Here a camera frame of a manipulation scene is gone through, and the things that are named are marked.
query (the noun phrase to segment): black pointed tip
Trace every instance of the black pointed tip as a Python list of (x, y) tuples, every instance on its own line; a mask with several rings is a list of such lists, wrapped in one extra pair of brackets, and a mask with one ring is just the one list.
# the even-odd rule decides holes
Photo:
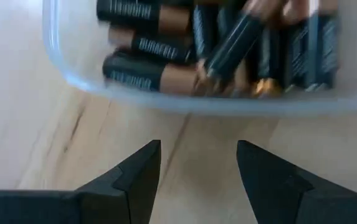
[[(161, 141), (152, 140), (147, 145), (143, 146), (129, 158), (119, 163), (118, 167), (124, 173), (114, 184), (113, 187), (120, 190), (129, 190), (135, 178), (145, 168), (147, 163), (156, 162), (160, 168), (161, 163)], [(154, 175), (159, 179), (160, 169), (156, 170)]]
[(258, 223), (295, 223), (302, 193), (312, 188), (296, 166), (247, 141), (238, 142), (237, 161)]

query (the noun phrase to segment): wooden surface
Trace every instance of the wooden surface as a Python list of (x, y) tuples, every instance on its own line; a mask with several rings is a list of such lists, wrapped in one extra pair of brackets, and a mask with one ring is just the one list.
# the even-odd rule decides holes
[(245, 139), (357, 191), (357, 113), (222, 118), (89, 95), (49, 62), (41, 7), (0, 0), (0, 189), (74, 189), (161, 139), (152, 223), (255, 223), (235, 158)]

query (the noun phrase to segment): aa battery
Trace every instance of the aa battery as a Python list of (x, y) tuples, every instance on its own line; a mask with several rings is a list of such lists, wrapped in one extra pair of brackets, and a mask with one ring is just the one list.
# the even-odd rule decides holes
[(337, 0), (290, 0), (284, 8), (287, 74), (305, 91), (333, 88), (338, 69), (337, 7)]
[(250, 0), (227, 37), (220, 41), (213, 54), (204, 62), (204, 73), (222, 78), (234, 73), (240, 61), (249, 53), (264, 23), (283, 5), (283, 0)]
[[(219, 9), (217, 24), (220, 39), (225, 39), (227, 34), (235, 26), (239, 11), (244, 5), (244, 1), (231, 0), (227, 1)], [(230, 97), (243, 97), (249, 90), (248, 71), (245, 59), (237, 66), (234, 74), (225, 75), (225, 80), (219, 80), (222, 94)]]
[(149, 33), (182, 34), (188, 31), (189, 9), (127, 0), (98, 0), (97, 16), (113, 26)]
[(154, 55), (155, 60), (187, 64), (194, 62), (195, 58), (192, 40), (186, 37), (143, 34), (131, 29), (111, 27), (109, 41), (118, 48)]
[(279, 78), (282, 75), (281, 35), (278, 29), (269, 27), (264, 29), (259, 38), (259, 67), (257, 82), (253, 86), (252, 96), (276, 97), (282, 93)]
[[(217, 43), (217, 4), (195, 5), (193, 10), (193, 34), (196, 56), (198, 58), (198, 68), (202, 68), (205, 59), (207, 59)], [(200, 83), (212, 95), (214, 83), (208, 82), (206, 74), (199, 72)]]
[(130, 52), (119, 50), (103, 63), (103, 74), (108, 81), (141, 90), (171, 95), (197, 95), (198, 82), (193, 67), (147, 60)]

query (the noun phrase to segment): duracell logo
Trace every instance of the duracell logo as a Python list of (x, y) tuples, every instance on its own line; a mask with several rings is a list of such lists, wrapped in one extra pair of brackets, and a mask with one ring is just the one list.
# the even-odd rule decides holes
[(109, 78), (128, 86), (137, 87), (142, 90), (151, 90), (152, 81), (149, 78), (134, 77), (117, 71), (112, 71)]
[(301, 30), (297, 30), (292, 43), (292, 69), (293, 76), (302, 76), (305, 73), (306, 66), (305, 54), (303, 50), (303, 39), (308, 34), (307, 26)]
[(157, 43), (154, 40), (149, 40), (146, 38), (140, 39), (140, 46), (138, 48), (145, 52), (156, 54), (168, 59), (175, 59), (178, 54), (177, 48), (166, 44)]
[(333, 20), (328, 21), (322, 28), (322, 72), (331, 72), (337, 64), (337, 38), (336, 24)]
[(151, 16), (151, 6), (136, 2), (110, 1), (109, 10), (111, 13), (121, 16), (132, 16), (142, 19), (149, 19)]

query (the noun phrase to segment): plastic container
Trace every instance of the plastic container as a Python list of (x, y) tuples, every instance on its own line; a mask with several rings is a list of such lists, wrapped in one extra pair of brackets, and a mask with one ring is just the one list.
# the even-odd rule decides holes
[(179, 112), (320, 114), (357, 110), (357, 1), (340, 1), (340, 71), (334, 90), (288, 95), (279, 100), (190, 98), (104, 84), (102, 62), (113, 52), (108, 26), (96, 17), (96, 0), (44, 0), (44, 42), (51, 61), (72, 85), (130, 103)]

